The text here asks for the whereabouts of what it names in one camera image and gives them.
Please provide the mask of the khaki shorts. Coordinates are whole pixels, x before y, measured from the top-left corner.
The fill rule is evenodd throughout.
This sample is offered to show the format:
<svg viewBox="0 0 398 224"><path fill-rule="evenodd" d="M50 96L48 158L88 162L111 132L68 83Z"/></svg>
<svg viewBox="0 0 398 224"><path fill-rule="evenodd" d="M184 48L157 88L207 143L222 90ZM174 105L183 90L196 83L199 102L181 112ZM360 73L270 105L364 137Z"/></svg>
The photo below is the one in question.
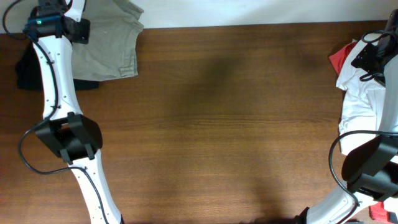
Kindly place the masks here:
<svg viewBox="0 0 398 224"><path fill-rule="evenodd" d="M89 0L83 18L88 44L73 44L73 78L103 82L138 75L136 42L144 10L130 0Z"/></svg>

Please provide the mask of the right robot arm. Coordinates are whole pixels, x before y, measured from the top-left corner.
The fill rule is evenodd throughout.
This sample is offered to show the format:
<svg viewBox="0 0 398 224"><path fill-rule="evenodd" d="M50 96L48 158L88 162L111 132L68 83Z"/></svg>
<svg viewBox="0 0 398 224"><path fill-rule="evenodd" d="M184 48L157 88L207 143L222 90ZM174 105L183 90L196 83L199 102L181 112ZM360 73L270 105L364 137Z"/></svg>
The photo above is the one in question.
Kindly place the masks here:
<svg viewBox="0 0 398 224"><path fill-rule="evenodd" d="M353 66L365 69L365 80L382 76L386 94L381 124L372 140L345 158L342 179L324 201L307 207L292 223L346 223L363 208L397 198L397 31L380 31L366 41Z"/></svg>

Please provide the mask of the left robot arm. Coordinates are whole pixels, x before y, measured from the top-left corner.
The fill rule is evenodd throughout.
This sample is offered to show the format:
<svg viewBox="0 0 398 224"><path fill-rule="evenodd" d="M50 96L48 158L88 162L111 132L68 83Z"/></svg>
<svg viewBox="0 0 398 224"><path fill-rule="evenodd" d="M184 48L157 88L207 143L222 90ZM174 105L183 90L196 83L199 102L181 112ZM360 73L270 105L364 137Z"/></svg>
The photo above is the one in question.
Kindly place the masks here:
<svg viewBox="0 0 398 224"><path fill-rule="evenodd" d="M43 120L34 133L75 176L91 223L123 223L111 196L101 161L98 124L83 115L72 75L72 45L87 44L90 22L82 19L85 1L39 1L24 33L37 55L44 89Z"/></svg>

